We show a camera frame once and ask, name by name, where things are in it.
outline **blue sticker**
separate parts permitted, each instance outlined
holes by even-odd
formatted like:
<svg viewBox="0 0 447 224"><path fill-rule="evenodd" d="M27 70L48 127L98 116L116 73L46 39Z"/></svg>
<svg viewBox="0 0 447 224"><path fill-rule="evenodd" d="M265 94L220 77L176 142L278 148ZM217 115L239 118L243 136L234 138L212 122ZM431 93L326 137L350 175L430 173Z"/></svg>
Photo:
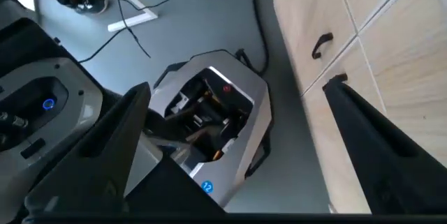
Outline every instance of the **blue sticker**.
<svg viewBox="0 0 447 224"><path fill-rule="evenodd" d="M202 189L206 192L206 193L212 193L213 191L213 186L211 181L205 181L202 183Z"/></svg>

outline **sneaker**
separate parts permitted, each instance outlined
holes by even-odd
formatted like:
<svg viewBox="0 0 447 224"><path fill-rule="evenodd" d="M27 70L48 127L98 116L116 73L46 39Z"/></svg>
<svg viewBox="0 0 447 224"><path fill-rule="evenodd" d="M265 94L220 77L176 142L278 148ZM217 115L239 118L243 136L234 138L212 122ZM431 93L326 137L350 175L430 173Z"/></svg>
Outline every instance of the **sneaker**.
<svg viewBox="0 0 447 224"><path fill-rule="evenodd" d="M109 0L75 0L70 5L79 14L101 14L108 7Z"/></svg>

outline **gray floor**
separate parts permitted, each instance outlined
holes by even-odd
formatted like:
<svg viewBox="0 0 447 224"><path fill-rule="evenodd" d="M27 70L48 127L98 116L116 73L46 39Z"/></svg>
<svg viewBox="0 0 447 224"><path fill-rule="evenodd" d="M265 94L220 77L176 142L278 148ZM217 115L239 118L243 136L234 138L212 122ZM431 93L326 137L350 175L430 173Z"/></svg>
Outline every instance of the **gray floor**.
<svg viewBox="0 0 447 224"><path fill-rule="evenodd" d="M160 0L142 0L157 3ZM272 155L243 185L226 207L231 212L328 213L328 193L309 134L304 110L272 0L259 0L261 20L271 54L270 83L275 125ZM81 16L55 0L38 0L41 24L81 60L90 56L111 33L107 25L120 20L116 2L99 16ZM125 16L138 14L123 3ZM125 93L141 82L152 86L168 64L209 50L231 52L243 47L261 67L263 50L251 0L172 0L154 11L160 18L133 28L147 58L123 32L85 68L105 87Z"/></svg>

